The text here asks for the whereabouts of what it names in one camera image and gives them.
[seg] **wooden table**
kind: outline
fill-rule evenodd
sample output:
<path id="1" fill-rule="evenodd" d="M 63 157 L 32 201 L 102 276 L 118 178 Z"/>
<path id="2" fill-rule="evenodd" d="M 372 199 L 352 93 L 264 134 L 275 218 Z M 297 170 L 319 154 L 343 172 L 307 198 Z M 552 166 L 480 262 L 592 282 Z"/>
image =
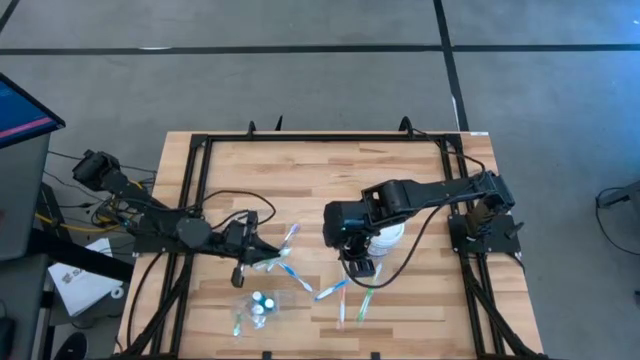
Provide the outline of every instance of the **wooden table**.
<path id="1" fill-rule="evenodd" d="M 171 132 L 166 138 L 153 195 L 168 206 L 178 203 L 191 134 Z M 489 136 L 473 133 L 461 136 L 465 154 L 497 172 Z M 470 174 L 478 171 L 470 162 L 467 166 Z M 197 171 L 191 194 L 195 193 Z M 287 263 L 318 290 L 331 286 L 342 276 L 336 251 L 326 248 L 322 237 L 326 203 L 357 200 L 362 189 L 389 179 L 418 182 L 444 179 L 440 153 L 433 143 L 426 142 L 215 143 L 208 176 L 207 193 L 244 189 L 274 203 L 277 215 L 259 228 L 260 236 L 270 243 L 277 246 L 292 224 L 301 225 Z M 268 207 L 254 198 L 223 195 L 206 203 L 205 216 L 213 223 L 234 210 L 246 208 L 257 209 L 261 218 L 269 213 Z M 274 358 L 369 358 L 371 352 L 380 352 L 383 358 L 474 358 L 460 263 L 451 250 L 446 224 L 449 212 L 446 207 L 434 218 L 402 275 L 375 292 L 362 327 L 356 325 L 355 317 L 364 289 L 348 287 L 344 331 L 336 329 L 339 296 L 314 303 L 312 296 L 281 269 L 274 269 L 271 274 L 248 270 L 244 288 L 235 289 L 229 281 L 235 261 L 196 256 L 180 358 L 259 358 L 262 351 L 272 351 Z M 388 271 L 395 271 L 404 260 L 428 213 L 423 211 L 408 221 L 398 250 L 385 260 Z M 136 261 L 118 335 L 122 344 L 133 293 L 152 258 L 153 255 L 145 255 Z M 491 255 L 488 262 L 499 310 L 525 344 L 541 352 L 522 269 L 502 254 Z M 165 265 L 163 255 L 141 290 L 133 338 L 158 306 Z M 278 320 L 269 320 L 265 329 L 246 326 L 244 337 L 234 338 L 230 310 L 234 299 L 267 289 L 292 290 L 296 295 L 294 306 L 282 312 Z M 492 352 L 488 319 L 483 310 L 480 313 L 486 348 Z M 173 319 L 172 310 L 163 337 L 165 351 L 169 348 Z"/>

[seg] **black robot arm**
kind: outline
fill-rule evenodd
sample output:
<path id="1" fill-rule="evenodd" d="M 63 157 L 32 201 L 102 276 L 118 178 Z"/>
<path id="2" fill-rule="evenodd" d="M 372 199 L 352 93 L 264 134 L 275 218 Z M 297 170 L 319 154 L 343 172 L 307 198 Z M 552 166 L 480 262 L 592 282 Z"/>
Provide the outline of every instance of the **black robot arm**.
<path id="1" fill-rule="evenodd" d="M 104 152 L 87 150 L 73 169 L 73 178 L 93 191 L 108 191 L 142 215 L 137 222 L 126 219 L 123 223 L 136 237 L 136 251 L 200 253 L 237 259 L 232 275 L 235 287 L 242 287 L 244 265 L 280 256 L 277 248 L 258 236 L 255 211 L 247 211 L 244 223 L 232 220 L 222 232 L 215 232 L 196 211 L 198 206 L 167 207 L 131 182 L 120 171 L 118 160 Z"/>
<path id="2" fill-rule="evenodd" d="M 363 190 L 360 201 L 333 201 L 325 206 L 325 245 L 344 254 L 353 276 L 372 276 L 367 248 L 381 229 L 403 223 L 422 209 L 472 200 L 480 200 L 465 215 L 466 236 L 472 239 L 487 236 L 494 217 L 515 205 L 502 178 L 492 172 L 428 184 L 389 180 Z"/>

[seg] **monitor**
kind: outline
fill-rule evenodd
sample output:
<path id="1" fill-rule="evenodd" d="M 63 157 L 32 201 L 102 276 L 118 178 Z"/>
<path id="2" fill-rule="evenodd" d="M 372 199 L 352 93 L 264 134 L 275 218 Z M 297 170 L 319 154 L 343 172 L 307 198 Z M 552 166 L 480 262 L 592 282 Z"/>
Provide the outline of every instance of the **monitor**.
<path id="1" fill-rule="evenodd" d="M 60 117 L 0 73 L 0 149 L 64 126 Z"/>

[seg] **black metal frame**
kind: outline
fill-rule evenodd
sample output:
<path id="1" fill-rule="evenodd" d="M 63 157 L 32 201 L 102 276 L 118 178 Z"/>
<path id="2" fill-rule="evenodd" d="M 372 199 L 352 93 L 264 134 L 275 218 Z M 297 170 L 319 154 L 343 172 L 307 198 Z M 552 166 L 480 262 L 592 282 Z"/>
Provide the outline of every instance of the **black metal frame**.
<path id="1" fill-rule="evenodd" d="M 282 128 L 282 119 L 279 119 L 278 124 L 276 125 L 276 131 L 279 131 Z M 449 146 L 453 147 L 455 153 L 463 155 L 464 149 L 462 146 L 461 136 L 458 133 L 443 133 L 443 134 L 429 134 L 429 136 L 424 136 L 421 134 L 417 134 L 411 121 L 404 117 L 400 123 L 400 127 L 398 129 L 398 133 L 389 133 L 389 134 L 279 134 L 279 133 L 269 133 L 269 134 L 260 134 L 256 133 L 256 126 L 252 122 L 249 124 L 249 129 L 244 134 L 195 134 L 192 135 L 191 141 L 189 144 L 189 154 L 187 157 L 187 164 L 185 168 L 185 174 L 182 183 L 182 189 L 180 194 L 180 202 L 179 206 L 186 206 L 187 199 L 189 196 L 189 187 L 191 185 L 191 181 L 193 178 L 193 172 L 195 169 L 195 158 L 197 151 L 202 147 L 204 148 L 204 156 L 202 158 L 202 163 L 200 164 L 200 176 L 198 178 L 198 183 L 196 187 L 196 197 L 195 203 L 201 203 L 205 197 L 205 189 L 208 178 L 208 170 L 211 161 L 211 155 L 213 152 L 213 145 L 216 142 L 225 142 L 225 141 L 373 141 L 373 142 L 411 142 L 411 141 L 420 141 L 420 142 L 437 142 L 442 149 L 447 149 Z M 445 179 L 450 180 L 453 179 L 453 171 L 450 161 L 450 156 L 446 154 L 442 154 L 442 165 L 444 169 Z M 464 158 L 457 157 L 457 165 L 459 168 L 461 177 L 468 177 L 467 167 Z M 468 202 L 466 204 L 467 209 L 470 210 L 473 208 L 473 203 Z M 450 205 L 452 214 L 459 214 L 460 210 L 457 204 Z M 458 251 L 458 255 L 460 258 L 460 264 L 462 268 L 462 276 L 463 279 L 468 277 L 473 277 L 475 281 L 475 276 L 471 270 L 471 261 L 469 260 L 469 254 L 465 251 Z M 495 306 L 495 301 L 493 297 L 493 290 L 491 287 L 491 279 L 489 276 L 489 270 L 486 262 L 486 257 L 484 253 L 476 254 L 477 262 L 478 262 L 478 270 L 480 274 L 480 282 L 486 297 L 492 306 Z M 160 303 L 164 302 L 166 299 L 166 295 L 169 292 L 171 287 L 174 273 L 175 273 L 175 265 L 176 265 L 176 254 L 169 255 L 169 261 L 167 263 L 165 278 L 163 283 L 163 291 L 160 299 Z M 186 255 L 184 266 L 187 267 L 189 279 L 191 277 L 191 269 L 193 266 L 193 255 Z M 467 300 L 467 305 L 469 309 L 469 319 L 471 323 L 471 329 L 473 334 L 474 347 L 476 351 L 476 355 L 478 358 L 483 359 L 498 359 L 498 358 L 512 358 L 512 359 L 525 359 L 526 357 L 509 357 L 505 355 L 504 343 L 502 340 L 502 336 L 500 331 L 498 330 L 498 326 L 494 324 L 493 321 L 490 322 L 491 326 L 491 334 L 493 340 L 493 346 L 495 349 L 495 354 L 487 353 L 485 350 L 485 344 L 482 334 L 482 329 L 480 327 L 480 317 L 478 313 L 478 307 L 476 303 L 476 294 L 468 286 L 465 286 L 465 295 Z M 188 301 L 188 286 L 185 287 L 185 290 L 181 293 L 180 298 L 178 300 L 177 311 L 174 322 L 174 329 L 172 332 L 171 338 L 171 347 L 169 353 L 178 354 L 180 349 L 180 339 L 182 337 L 182 330 L 184 326 L 185 320 L 185 312 L 186 305 Z M 156 331 L 153 339 L 152 339 L 152 347 L 151 354 L 159 354 L 160 345 L 162 341 L 162 331 L 163 327 L 161 326 Z M 375 358 L 373 354 L 377 355 L 377 358 L 380 358 L 379 353 L 372 353 L 372 358 Z"/>
<path id="2" fill-rule="evenodd" d="M 69 231 L 60 226 L 65 221 L 53 189 L 44 182 L 40 184 L 37 201 L 38 213 L 52 219 L 53 223 L 48 224 L 42 221 L 42 230 L 31 230 L 27 247 L 28 254 L 47 254 L 54 261 L 75 266 L 94 274 L 126 283 L 131 281 L 133 265 L 105 254 L 87 250 L 84 246 L 75 244 L 71 240 Z"/>

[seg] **black cable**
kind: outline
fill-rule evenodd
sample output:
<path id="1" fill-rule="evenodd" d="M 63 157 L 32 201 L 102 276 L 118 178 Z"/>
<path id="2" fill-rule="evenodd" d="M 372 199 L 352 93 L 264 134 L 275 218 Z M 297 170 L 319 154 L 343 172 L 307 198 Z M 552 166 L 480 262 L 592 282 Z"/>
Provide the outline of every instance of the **black cable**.
<path id="1" fill-rule="evenodd" d="M 84 158 L 81 158 L 81 157 L 66 155 L 66 154 L 62 154 L 62 153 L 59 153 L 59 152 L 56 152 L 56 151 L 52 151 L 52 150 L 49 150 L 48 153 L 56 155 L 56 156 L 60 156 L 60 157 L 63 157 L 63 158 L 72 159 L 72 160 L 84 160 Z M 131 166 L 131 165 L 122 165 L 122 164 L 120 164 L 120 167 L 124 168 L 124 169 L 131 169 L 131 170 L 138 170 L 138 171 L 142 171 L 142 172 L 147 172 L 147 173 L 151 173 L 151 174 L 157 174 L 158 173 L 155 170 L 149 170 L 149 169 L 140 168 L 140 167 Z"/>
<path id="2" fill-rule="evenodd" d="M 271 214 L 266 219 L 260 221 L 258 223 L 259 225 L 262 225 L 262 224 L 266 223 L 267 221 L 271 220 L 276 215 L 276 212 L 277 212 L 276 207 L 269 200 L 267 200 L 262 195 L 256 194 L 256 193 L 251 192 L 251 191 L 244 191 L 244 190 L 218 190 L 218 191 L 215 191 L 215 192 L 207 195 L 200 202 L 197 202 L 197 203 L 195 203 L 193 205 L 183 206 L 183 207 L 178 207 L 178 208 L 161 208 L 159 206 L 152 205 L 151 203 L 149 203 L 147 201 L 142 201 L 142 200 L 133 199 L 133 198 L 119 198 L 118 200 L 124 201 L 124 202 L 127 202 L 127 203 L 134 202 L 134 203 L 142 204 L 142 205 L 145 205 L 145 206 L 147 206 L 147 207 L 149 207 L 151 209 L 158 210 L 158 211 L 175 212 L 175 211 L 189 211 L 189 210 L 196 209 L 196 208 L 202 206 L 207 200 L 211 199 L 212 197 L 214 197 L 216 195 L 220 195 L 220 194 L 250 195 L 250 196 L 256 197 L 256 198 L 262 200 L 264 203 L 266 203 L 271 208 Z"/>
<path id="3" fill-rule="evenodd" d="M 127 247 L 127 246 L 129 246 L 129 245 L 131 245 L 131 244 L 133 244 L 133 243 L 135 243 L 135 241 L 131 241 L 131 242 L 128 242 L 128 243 L 126 243 L 126 244 L 119 245 L 119 246 L 114 246 L 114 247 L 104 248 L 104 249 L 101 249 L 101 250 L 100 250 L 100 251 L 98 251 L 98 252 L 102 254 L 102 253 L 104 253 L 105 251 L 106 251 L 106 252 L 109 252 L 109 250 L 122 249 L 123 247 Z M 129 254 L 127 254 L 127 253 L 113 253 L 113 254 L 118 254 L 118 255 L 129 255 Z"/>
<path id="4" fill-rule="evenodd" d="M 622 252 L 626 252 L 627 254 L 640 256 L 640 253 L 637 253 L 637 252 L 631 251 L 631 250 L 627 250 L 627 249 L 623 248 L 622 246 L 620 246 L 620 245 L 616 244 L 615 242 L 613 242 L 613 240 L 611 240 L 611 238 L 609 237 L 607 232 L 604 230 L 604 226 L 602 226 L 602 221 L 600 220 L 600 213 L 598 212 L 598 209 L 599 209 L 598 203 L 600 203 L 600 198 L 607 191 L 620 190 L 620 189 L 622 189 L 622 188 L 621 187 L 606 188 L 606 189 L 600 191 L 598 196 L 596 196 L 596 220 L 598 220 L 598 226 L 600 226 L 600 231 L 602 231 L 602 234 L 607 239 L 607 241 L 609 241 L 611 243 L 611 245 L 615 246 L 618 250 L 620 250 Z"/>
<path id="5" fill-rule="evenodd" d="M 477 159 L 474 159 L 474 158 L 472 158 L 472 157 L 471 157 L 471 156 L 469 156 L 469 155 L 459 154 L 459 153 L 457 153 L 457 152 L 453 152 L 453 151 L 447 151 L 447 150 L 443 149 L 443 148 L 440 146 L 440 143 L 439 143 L 435 138 L 433 138 L 431 135 L 427 134 L 426 132 L 424 132 L 424 131 L 422 131 L 422 130 L 418 130 L 418 129 L 413 129 L 413 131 L 415 131 L 415 132 L 417 132 L 417 133 L 420 133 L 420 134 L 422 134 L 422 135 L 426 136 L 426 137 L 427 137 L 428 139 L 430 139 L 431 141 L 433 141 L 433 142 L 436 144 L 436 146 L 438 147 L 438 149 L 440 150 L 440 152 L 441 152 L 441 153 L 443 153 L 443 154 L 448 154 L 448 155 L 454 155 L 454 156 L 459 157 L 459 158 L 461 158 L 461 159 L 467 159 L 467 160 L 471 161 L 472 163 L 475 163 L 475 164 L 479 165 L 479 166 L 480 166 L 480 168 L 482 169 L 482 170 L 481 170 L 481 173 L 482 173 L 482 176 L 483 176 L 483 177 L 480 179 L 480 182 L 482 182 L 482 180 L 484 180 L 484 174 L 485 174 L 485 172 L 486 172 L 486 167 L 485 167 L 484 163 L 482 163 L 482 161 L 477 160 Z"/>
<path id="6" fill-rule="evenodd" d="M 163 253 L 158 253 L 153 258 L 153 260 L 151 260 L 151 263 L 149 263 L 149 266 L 147 266 L 147 269 L 144 271 L 144 274 L 142 274 L 142 278 L 138 283 L 138 288 L 136 289 L 136 293 L 133 295 L 133 301 L 131 302 L 131 309 L 129 310 L 129 320 L 127 321 L 127 347 L 131 347 L 131 326 L 133 324 L 133 313 L 136 309 L 138 296 L 140 296 L 140 290 L 142 289 L 142 285 L 144 285 L 145 280 L 147 280 L 147 276 L 149 276 L 149 272 L 151 271 L 151 268 L 153 268 L 153 265 L 155 265 L 158 259 L 160 259 L 160 256 L 162 256 L 162 254 Z"/>
<path id="7" fill-rule="evenodd" d="M 84 193 L 85 195 L 87 195 L 87 196 L 89 196 L 89 197 L 91 197 L 91 198 L 93 198 L 93 199 L 100 200 L 100 201 L 104 201 L 104 199 L 101 199 L 101 198 L 99 198 L 99 197 L 97 197 L 97 196 L 95 196 L 95 195 L 93 195 L 93 194 L 90 194 L 89 192 L 87 192 L 87 191 L 85 191 L 83 188 L 81 188 L 80 186 L 72 185 L 72 184 L 67 184 L 66 182 L 64 182 L 64 181 L 60 180 L 60 178 L 59 178 L 59 177 L 57 177 L 57 176 L 55 176 L 55 175 L 51 174 L 51 173 L 50 173 L 50 172 L 48 172 L 47 170 L 44 170 L 43 172 L 44 172 L 45 174 L 47 174 L 47 175 L 51 176 L 51 177 L 52 177 L 52 178 L 54 178 L 57 182 L 59 182 L 60 184 L 62 184 L 62 185 L 64 185 L 64 186 L 67 186 L 67 187 L 71 187 L 71 188 L 74 188 L 74 189 L 80 190 L 82 193 Z"/>
<path id="8" fill-rule="evenodd" d="M 59 208 L 61 209 L 71 209 L 71 208 L 80 208 L 80 209 L 88 209 L 96 204 L 99 204 L 99 201 L 90 203 L 90 202 L 84 202 L 82 204 L 78 204 L 78 205 L 58 205 Z M 45 205 L 48 206 L 50 204 L 47 203 L 43 203 L 43 202 L 38 202 L 39 205 Z"/>
<path id="9" fill-rule="evenodd" d="M 108 222 L 100 221 L 99 219 L 97 219 L 97 214 L 95 212 L 91 214 L 91 222 L 90 222 L 90 224 L 95 226 L 95 227 L 97 227 L 97 228 L 100 228 L 100 229 L 104 229 L 107 226 L 120 225 L 121 227 L 126 228 L 126 229 L 129 230 L 129 231 L 122 231 L 122 230 L 118 230 L 118 229 L 113 229 L 113 230 L 106 231 L 104 234 L 110 233 L 110 232 L 117 232 L 117 233 L 120 233 L 120 234 L 131 235 L 131 236 L 137 236 L 137 235 L 159 235 L 159 233 L 157 231 L 151 231 L 151 230 L 149 230 L 149 231 L 140 231 L 140 230 L 137 230 L 137 229 L 132 229 L 131 227 L 125 226 L 123 224 L 117 224 L 115 221 L 108 221 Z"/>
<path id="10" fill-rule="evenodd" d="M 224 225 L 227 221 L 231 220 L 236 215 L 246 214 L 248 212 L 249 212 L 249 210 L 238 210 L 238 211 L 232 213 L 231 215 L 227 216 L 224 220 L 220 221 L 218 224 L 212 226 L 211 230 L 215 230 L 215 229 L 219 228 L 220 226 Z"/>
<path id="11" fill-rule="evenodd" d="M 527 273 L 527 269 L 524 267 L 524 263 L 522 262 L 522 260 L 520 260 L 520 258 L 515 253 L 507 253 L 507 256 L 515 260 L 515 262 L 517 262 L 518 265 L 520 265 L 520 267 L 522 268 L 523 274 Z"/>
<path id="12" fill-rule="evenodd" d="M 120 344 L 120 340 L 118 340 L 118 335 L 115 336 L 116 345 L 118 345 L 118 350 L 122 353 L 124 349 L 122 348 L 122 344 Z"/>

